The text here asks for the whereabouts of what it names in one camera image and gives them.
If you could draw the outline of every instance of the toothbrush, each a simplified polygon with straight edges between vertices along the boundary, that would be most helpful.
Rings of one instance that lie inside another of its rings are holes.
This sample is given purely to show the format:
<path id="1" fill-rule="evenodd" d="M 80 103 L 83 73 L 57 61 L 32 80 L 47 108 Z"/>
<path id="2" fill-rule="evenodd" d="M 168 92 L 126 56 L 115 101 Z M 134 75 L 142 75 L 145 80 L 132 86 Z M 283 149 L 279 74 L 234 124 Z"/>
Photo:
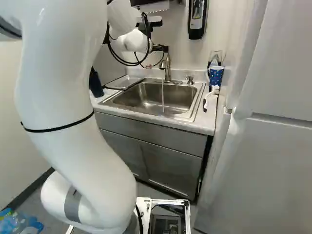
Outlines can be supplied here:
<path id="1" fill-rule="evenodd" d="M 206 96 L 204 98 L 204 112 L 205 113 L 207 112 L 207 105 L 208 105 L 207 99 L 208 99 L 208 97 L 210 97 L 212 95 L 219 95 L 219 93 L 220 93 L 219 85 L 213 85 L 211 92 L 206 94 Z"/>

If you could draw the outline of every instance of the faucet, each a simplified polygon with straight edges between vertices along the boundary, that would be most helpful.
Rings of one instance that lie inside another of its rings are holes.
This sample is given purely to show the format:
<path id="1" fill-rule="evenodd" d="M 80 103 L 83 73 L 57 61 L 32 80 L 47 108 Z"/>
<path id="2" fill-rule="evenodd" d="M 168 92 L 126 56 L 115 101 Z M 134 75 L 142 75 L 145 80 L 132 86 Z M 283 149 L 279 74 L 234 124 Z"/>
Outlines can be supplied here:
<path id="1" fill-rule="evenodd" d="M 171 80 L 171 60 L 168 51 L 167 58 L 161 61 L 159 65 L 160 70 L 165 70 L 165 83 L 182 84 L 182 81 Z"/>

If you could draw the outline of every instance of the faucet handle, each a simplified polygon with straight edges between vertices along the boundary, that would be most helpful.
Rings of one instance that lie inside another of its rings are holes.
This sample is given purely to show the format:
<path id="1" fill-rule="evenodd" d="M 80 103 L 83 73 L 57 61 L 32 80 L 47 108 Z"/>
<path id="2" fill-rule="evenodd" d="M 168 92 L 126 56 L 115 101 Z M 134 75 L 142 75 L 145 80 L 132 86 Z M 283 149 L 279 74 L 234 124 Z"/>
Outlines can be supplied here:
<path id="1" fill-rule="evenodd" d="M 160 70 L 165 70 L 167 67 L 168 67 L 168 62 L 167 62 L 167 60 L 161 61 L 160 65 L 159 65 L 159 69 L 160 69 Z"/>
<path id="2" fill-rule="evenodd" d="M 194 77 L 186 76 L 185 79 L 188 79 L 188 81 L 187 81 L 188 85 L 193 85 L 194 84 L 194 81 L 193 81 Z"/>

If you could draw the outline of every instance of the stainless steel sink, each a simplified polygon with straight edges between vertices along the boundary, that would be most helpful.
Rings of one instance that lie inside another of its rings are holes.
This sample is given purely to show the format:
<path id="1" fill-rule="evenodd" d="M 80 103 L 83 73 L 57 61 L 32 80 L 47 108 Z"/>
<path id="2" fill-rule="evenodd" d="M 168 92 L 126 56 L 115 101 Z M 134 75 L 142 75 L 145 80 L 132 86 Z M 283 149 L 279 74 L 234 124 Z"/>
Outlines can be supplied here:
<path id="1" fill-rule="evenodd" d="M 146 78 L 142 83 L 99 104 L 193 122 L 194 109 L 198 108 L 197 101 L 202 91 L 203 83 L 199 82 L 194 85 L 164 83 L 163 112 L 161 80 Z"/>

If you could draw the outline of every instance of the running water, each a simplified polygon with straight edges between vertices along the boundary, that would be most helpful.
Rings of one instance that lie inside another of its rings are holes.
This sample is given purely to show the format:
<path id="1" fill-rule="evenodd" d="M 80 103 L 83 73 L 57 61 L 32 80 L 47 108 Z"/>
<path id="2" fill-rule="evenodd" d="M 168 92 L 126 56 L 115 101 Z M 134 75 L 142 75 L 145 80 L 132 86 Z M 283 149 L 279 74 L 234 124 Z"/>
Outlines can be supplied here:
<path id="1" fill-rule="evenodd" d="M 162 96 L 162 112 L 165 113 L 165 105 L 164 105 L 164 77 L 161 80 L 161 96 Z"/>

